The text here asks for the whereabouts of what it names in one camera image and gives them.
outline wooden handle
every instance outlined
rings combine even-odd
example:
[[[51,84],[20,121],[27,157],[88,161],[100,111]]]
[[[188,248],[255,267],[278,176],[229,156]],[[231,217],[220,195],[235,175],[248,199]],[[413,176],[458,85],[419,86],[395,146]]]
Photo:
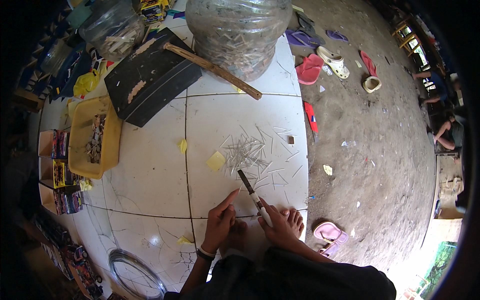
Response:
[[[211,62],[195,55],[193,53],[188,52],[185,49],[172,45],[171,43],[167,42],[163,45],[163,49],[170,50],[172,52],[177,53],[178,55],[188,59],[191,62],[196,63],[200,67],[206,69],[207,71],[212,72],[213,74],[220,76],[221,78],[225,79],[226,81],[230,82],[240,90],[244,91],[245,93],[252,96],[255,100],[258,100],[262,97],[262,93],[245,83],[243,80],[233,76],[228,71],[220,68],[219,66],[212,64]]]

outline dirt floor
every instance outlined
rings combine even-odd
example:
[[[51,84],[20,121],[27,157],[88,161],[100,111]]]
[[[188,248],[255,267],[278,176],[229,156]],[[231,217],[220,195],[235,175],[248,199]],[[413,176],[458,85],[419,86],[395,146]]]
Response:
[[[373,6],[361,0],[293,0],[292,4],[315,21],[325,47],[339,51],[350,70],[343,81],[322,71],[315,84],[300,85],[303,100],[313,105],[320,136],[312,144],[307,124],[309,192],[315,199],[309,202],[306,243],[314,249],[323,247],[312,229],[332,221],[350,235],[334,260],[373,265],[388,274],[389,268],[420,247],[432,209],[436,163],[425,113],[418,106],[421,83],[405,72],[404,66],[410,68],[412,62]],[[290,25],[296,22],[294,17]],[[327,29],[339,30],[350,44],[331,40]],[[302,56],[313,53],[291,48],[296,65]],[[368,71],[359,50],[376,64],[382,81],[372,94],[361,87]],[[325,88],[322,93],[320,85]],[[343,141],[355,141],[356,146],[342,147]],[[323,164],[333,168],[333,176],[324,172]]]

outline knife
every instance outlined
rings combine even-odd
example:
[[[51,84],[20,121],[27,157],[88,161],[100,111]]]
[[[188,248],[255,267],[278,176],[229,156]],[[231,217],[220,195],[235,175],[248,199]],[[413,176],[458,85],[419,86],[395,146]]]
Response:
[[[270,218],[270,215],[265,210],[265,207],[260,201],[260,198],[257,196],[257,194],[255,194],[255,191],[253,190],[252,186],[248,182],[247,177],[245,176],[242,170],[238,170],[238,173],[240,175],[241,181],[243,181],[243,184],[245,184],[245,187],[247,188],[248,193],[250,194],[250,197],[252,198],[253,203],[255,204],[255,207],[260,212],[260,215],[264,218],[268,226],[273,227],[273,223],[272,223],[272,219]]]

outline wristband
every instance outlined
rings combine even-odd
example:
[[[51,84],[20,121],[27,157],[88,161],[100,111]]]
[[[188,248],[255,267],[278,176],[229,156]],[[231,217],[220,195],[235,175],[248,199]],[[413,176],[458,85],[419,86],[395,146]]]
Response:
[[[216,253],[208,253],[208,252],[205,251],[201,246],[200,246],[200,248],[198,248],[198,250],[199,250],[201,253],[203,253],[203,254],[205,254],[205,255],[208,255],[208,256],[210,256],[210,257],[215,257],[215,255],[216,255]]]
[[[209,262],[212,262],[215,259],[215,257],[206,255],[205,253],[200,251],[200,249],[197,250],[197,256],[201,257],[201,258],[203,258],[203,259],[205,259],[206,261],[209,261]]]

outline coil of wire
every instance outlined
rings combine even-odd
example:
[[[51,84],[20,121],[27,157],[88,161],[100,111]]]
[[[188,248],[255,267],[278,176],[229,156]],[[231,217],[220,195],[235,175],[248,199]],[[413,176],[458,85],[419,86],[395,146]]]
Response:
[[[117,271],[117,268],[115,267],[115,263],[124,263],[132,268],[136,269],[140,274],[143,274],[148,280],[150,280],[153,285],[153,288],[156,288],[158,290],[158,295],[155,296],[147,296],[138,293],[136,290],[132,289],[129,287],[122,279],[120,276],[119,272]],[[108,266],[110,268],[110,271],[112,272],[113,276],[115,277],[115,281],[117,281],[125,290],[127,290],[129,293],[134,295],[135,297],[139,299],[146,299],[146,300],[162,300],[165,293],[167,292],[167,288],[165,287],[164,283],[162,280],[155,274],[154,271],[152,271],[142,260],[138,257],[136,257],[134,254],[121,250],[121,249],[115,249],[110,252],[110,255],[108,256]]]

